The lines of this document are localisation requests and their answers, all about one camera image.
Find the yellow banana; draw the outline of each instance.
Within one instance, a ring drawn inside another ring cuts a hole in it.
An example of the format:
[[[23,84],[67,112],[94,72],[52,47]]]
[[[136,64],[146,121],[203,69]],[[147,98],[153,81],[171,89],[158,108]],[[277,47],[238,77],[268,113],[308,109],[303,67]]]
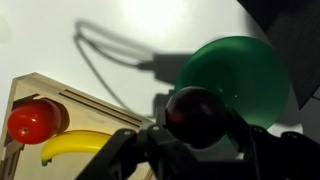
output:
[[[86,130],[67,131],[49,139],[41,150],[42,165],[46,166],[54,156],[70,152],[97,153],[111,135]]]

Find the wooden tray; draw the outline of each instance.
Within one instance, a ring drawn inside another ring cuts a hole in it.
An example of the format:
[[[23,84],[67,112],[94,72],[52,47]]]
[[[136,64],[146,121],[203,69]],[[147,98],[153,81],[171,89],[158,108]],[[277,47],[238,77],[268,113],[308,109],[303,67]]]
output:
[[[69,130],[94,130],[113,134],[119,128],[139,127],[149,120],[82,93],[37,73],[15,78],[0,139],[0,180],[69,180],[74,179],[93,158],[90,153],[69,153],[53,158],[42,167],[40,152],[43,144],[24,145],[8,134],[7,118],[20,103],[48,98],[63,105],[69,117]],[[147,163],[138,166],[130,179],[151,179]]]

